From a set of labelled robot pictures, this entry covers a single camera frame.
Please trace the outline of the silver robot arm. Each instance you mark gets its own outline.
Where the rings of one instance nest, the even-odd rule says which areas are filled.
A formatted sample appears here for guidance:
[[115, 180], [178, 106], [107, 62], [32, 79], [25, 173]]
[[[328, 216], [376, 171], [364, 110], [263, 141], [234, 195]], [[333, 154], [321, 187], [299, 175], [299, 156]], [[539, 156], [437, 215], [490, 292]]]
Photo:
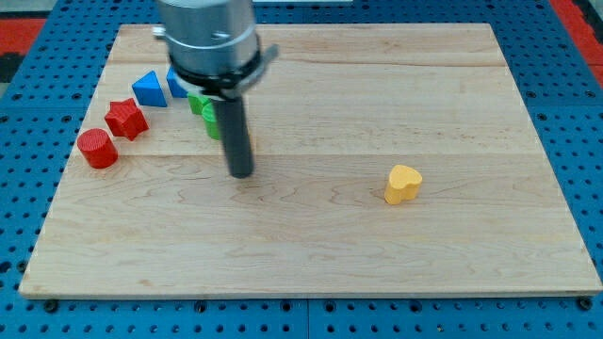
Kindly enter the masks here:
[[156, 7], [162, 27], [155, 34], [189, 91], [234, 100], [279, 55], [276, 44], [262, 48], [251, 0], [157, 0]]

